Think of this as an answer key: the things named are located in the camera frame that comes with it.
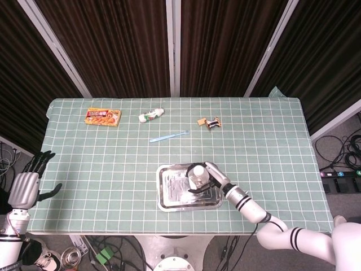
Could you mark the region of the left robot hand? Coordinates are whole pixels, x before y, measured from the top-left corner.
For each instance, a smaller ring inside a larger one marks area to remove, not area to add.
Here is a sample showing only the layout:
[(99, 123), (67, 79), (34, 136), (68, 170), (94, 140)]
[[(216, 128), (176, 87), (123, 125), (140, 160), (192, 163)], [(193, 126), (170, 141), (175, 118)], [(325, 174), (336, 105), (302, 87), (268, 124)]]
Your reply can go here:
[(41, 194), (39, 189), (40, 180), (47, 164), (55, 155), (56, 153), (50, 150), (39, 152), (26, 164), (23, 171), (15, 177), (8, 199), (8, 204), (12, 209), (29, 210), (37, 202), (52, 198), (60, 191), (61, 183), (57, 184), (53, 190), (47, 193)]

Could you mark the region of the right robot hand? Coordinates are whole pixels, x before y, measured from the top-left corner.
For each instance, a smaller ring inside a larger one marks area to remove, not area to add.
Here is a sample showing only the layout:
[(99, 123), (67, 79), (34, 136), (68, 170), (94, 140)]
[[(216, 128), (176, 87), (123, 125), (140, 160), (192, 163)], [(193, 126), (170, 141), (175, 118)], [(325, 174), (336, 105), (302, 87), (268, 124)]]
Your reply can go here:
[(190, 183), (188, 192), (200, 194), (217, 187), (226, 196), (236, 185), (211, 162), (192, 163), (186, 171)]

